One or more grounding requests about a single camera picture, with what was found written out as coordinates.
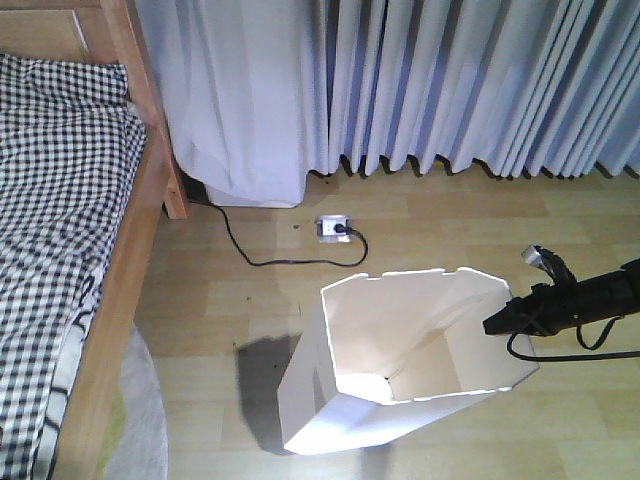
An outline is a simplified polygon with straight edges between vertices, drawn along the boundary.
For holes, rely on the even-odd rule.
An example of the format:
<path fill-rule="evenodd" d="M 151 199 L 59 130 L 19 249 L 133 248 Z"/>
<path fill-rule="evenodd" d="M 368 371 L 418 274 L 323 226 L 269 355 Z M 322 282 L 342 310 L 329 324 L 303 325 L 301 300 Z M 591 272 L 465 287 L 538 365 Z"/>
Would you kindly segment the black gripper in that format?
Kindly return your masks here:
<path fill-rule="evenodd" d="M 525 333 L 554 336 L 574 328 L 573 314 L 568 308 L 562 287 L 537 284 L 525 297 L 514 297 L 500 311 L 483 321 L 487 335 Z"/>

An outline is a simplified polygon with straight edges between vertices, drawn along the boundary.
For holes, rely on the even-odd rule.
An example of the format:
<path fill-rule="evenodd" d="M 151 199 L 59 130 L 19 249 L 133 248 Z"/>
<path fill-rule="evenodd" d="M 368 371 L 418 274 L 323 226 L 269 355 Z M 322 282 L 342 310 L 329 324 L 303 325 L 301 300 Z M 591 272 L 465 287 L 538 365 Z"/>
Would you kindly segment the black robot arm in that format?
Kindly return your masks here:
<path fill-rule="evenodd" d="M 483 321 L 487 335 L 526 334 L 548 337 L 600 320 L 639 311 L 639 261 L 619 270 L 564 284 L 536 284 Z"/>

